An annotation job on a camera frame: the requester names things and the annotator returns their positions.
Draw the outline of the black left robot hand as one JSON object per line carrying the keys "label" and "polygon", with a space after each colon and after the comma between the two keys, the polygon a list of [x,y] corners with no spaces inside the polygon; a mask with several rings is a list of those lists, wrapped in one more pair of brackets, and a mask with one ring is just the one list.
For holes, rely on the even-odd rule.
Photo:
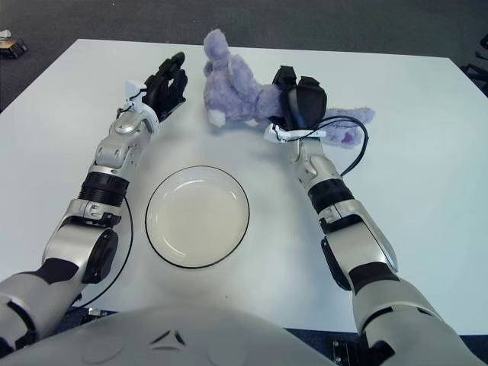
{"label": "black left robot hand", "polygon": [[188,77],[182,65],[183,52],[166,59],[155,74],[145,81],[146,95],[143,103],[153,109],[159,122],[163,122],[180,104],[186,102],[184,91]]}

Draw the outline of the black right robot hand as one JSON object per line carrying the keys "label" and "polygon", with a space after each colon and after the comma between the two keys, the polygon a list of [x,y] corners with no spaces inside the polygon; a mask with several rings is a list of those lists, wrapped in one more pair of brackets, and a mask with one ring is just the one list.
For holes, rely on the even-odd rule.
{"label": "black right robot hand", "polygon": [[319,82],[312,77],[297,77],[292,66],[281,66],[273,85],[278,87],[280,114],[270,121],[286,131],[312,130],[326,112],[327,95]]}

